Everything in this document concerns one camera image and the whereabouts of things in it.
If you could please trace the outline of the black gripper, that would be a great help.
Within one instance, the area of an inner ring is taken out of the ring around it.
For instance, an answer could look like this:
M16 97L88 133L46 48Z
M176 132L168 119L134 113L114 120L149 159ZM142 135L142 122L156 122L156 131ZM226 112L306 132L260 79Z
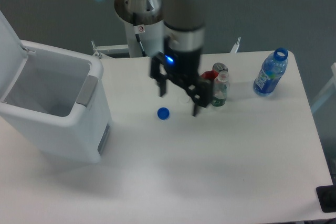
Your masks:
M166 94L166 81L179 86L194 102L192 116L197 117L213 99L213 85L199 73L203 31L167 31L163 52L152 57L150 77L157 81L159 96Z

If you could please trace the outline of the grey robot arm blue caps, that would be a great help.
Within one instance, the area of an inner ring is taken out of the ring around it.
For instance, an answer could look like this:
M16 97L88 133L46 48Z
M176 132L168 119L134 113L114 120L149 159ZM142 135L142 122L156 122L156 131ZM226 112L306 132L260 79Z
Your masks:
M163 20L163 50L151 59L150 77L156 80L161 97L166 94L167 80L185 90L194 103L193 116L212 100L211 82L198 73L207 1L160 0L158 7L142 8L139 12L131 3L124 5L127 16L135 25L144 24L150 16Z

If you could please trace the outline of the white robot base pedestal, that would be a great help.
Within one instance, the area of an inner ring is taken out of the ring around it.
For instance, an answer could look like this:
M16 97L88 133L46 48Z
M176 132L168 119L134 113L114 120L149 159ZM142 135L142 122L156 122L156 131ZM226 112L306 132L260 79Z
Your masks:
M114 9L124 23L127 44L96 46L92 41L94 56L152 57L163 51L164 24L161 0L114 0Z

